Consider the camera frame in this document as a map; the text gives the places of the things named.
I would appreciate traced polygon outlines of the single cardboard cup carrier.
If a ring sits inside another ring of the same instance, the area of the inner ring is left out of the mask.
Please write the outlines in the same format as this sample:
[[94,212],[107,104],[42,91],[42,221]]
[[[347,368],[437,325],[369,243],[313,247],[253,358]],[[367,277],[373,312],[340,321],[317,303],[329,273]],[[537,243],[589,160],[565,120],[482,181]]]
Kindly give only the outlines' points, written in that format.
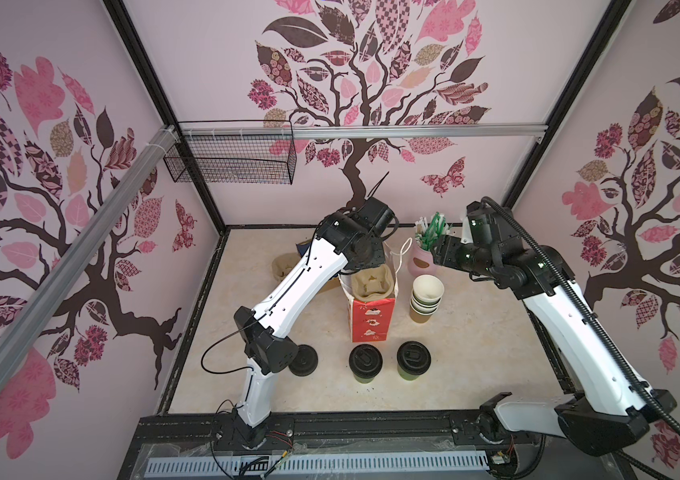
[[394,275],[388,265],[364,269],[351,276],[352,295],[363,303],[389,298],[394,287]]

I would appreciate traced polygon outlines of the white red paper bag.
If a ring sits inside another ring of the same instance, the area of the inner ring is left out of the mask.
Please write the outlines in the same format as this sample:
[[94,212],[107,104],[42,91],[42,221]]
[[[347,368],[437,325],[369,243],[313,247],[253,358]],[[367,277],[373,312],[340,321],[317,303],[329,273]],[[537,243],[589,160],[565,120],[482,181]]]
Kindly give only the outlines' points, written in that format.
[[391,250],[386,243],[383,244],[385,260],[382,265],[390,267],[395,279],[394,292],[387,299],[369,303],[360,302],[353,297],[351,292],[353,274],[340,276],[341,288],[348,300],[349,329],[353,343],[383,342],[387,339],[399,290],[397,274],[411,244],[412,239],[407,239],[398,251]]

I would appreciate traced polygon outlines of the black cup lid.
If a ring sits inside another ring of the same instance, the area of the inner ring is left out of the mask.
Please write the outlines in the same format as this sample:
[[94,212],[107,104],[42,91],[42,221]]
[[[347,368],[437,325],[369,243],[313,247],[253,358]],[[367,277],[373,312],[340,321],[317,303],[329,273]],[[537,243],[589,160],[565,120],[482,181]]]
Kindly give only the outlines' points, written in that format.
[[396,353],[397,368],[409,371],[425,371],[430,369],[432,357],[428,348],[418,341],[402,343]]
[[378,375],[383,367],[381,352],[371,344],[360,344],[349,354],[349,368],[352,372]]

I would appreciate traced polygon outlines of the green paper cup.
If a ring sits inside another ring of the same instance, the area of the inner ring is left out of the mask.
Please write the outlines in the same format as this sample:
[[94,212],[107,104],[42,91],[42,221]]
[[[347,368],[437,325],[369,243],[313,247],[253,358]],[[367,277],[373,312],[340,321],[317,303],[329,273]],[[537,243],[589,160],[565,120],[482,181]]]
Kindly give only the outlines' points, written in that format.
[[425,374],[425,371],[409,371],[402,367],[397,368],[400,377],[406,381],[415,381]]
[[361,384],[368,384],[376,378],[376,375],[362,374],[362,373],[354,372],[353,377],[357,382],[359,382]]

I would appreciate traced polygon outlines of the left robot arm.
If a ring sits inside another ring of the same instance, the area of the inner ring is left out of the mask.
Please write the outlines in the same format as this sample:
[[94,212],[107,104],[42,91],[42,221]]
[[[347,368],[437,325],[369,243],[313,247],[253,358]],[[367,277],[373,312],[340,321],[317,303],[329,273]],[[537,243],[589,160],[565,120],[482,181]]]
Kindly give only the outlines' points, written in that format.
[[316,227],[296,266],[264,300],[234,314],[244,341],[247,374],[234,429],[249,447],[267,433],[277,375],[295,360],[298,346],[288,334],[304,308],[333,277],[384,263],[384,231],[398,219],[384,202],[370,197],[361,207],[338,210]]

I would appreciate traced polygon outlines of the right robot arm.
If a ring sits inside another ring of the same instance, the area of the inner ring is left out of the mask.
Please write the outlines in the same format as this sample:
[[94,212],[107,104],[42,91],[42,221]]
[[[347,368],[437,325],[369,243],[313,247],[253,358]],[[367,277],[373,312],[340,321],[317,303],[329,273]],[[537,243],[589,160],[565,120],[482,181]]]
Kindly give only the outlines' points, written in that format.
[[505,392],[482,405],[507,432],[568,439],[602,456],[637,443],[677,406],[627,362],[588,306],[557,250],[538,244],[491,198],[465,209],[462,233],[438,238],[436,264],[509,289],[523,303],[563,391],[547,400]]

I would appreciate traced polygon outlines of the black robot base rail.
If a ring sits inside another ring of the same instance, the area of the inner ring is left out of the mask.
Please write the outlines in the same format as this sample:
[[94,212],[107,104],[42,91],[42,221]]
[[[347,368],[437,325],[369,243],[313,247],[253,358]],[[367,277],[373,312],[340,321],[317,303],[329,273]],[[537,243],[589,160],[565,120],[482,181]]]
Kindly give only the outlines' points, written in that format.
[[146,417],[139,421],[120,479],[143,479],[150,458],[483,451],[489,469],[469,472],[323,474],[271,479],[622,479],[611,455],[590,457],[568,441],[511,433],[488,440],[475,410],[277,413],[267,433],[246,446],[232,412]]

